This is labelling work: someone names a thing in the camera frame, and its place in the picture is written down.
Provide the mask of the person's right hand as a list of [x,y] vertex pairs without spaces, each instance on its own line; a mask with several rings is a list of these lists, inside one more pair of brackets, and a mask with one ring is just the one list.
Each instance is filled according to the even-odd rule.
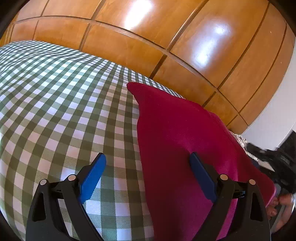
[[288,223],[294,208],[295,198],[290,193],[273,198],[266,208],[269,220],[276,217],[275,222],[271,227],[272,233],[277,232]]

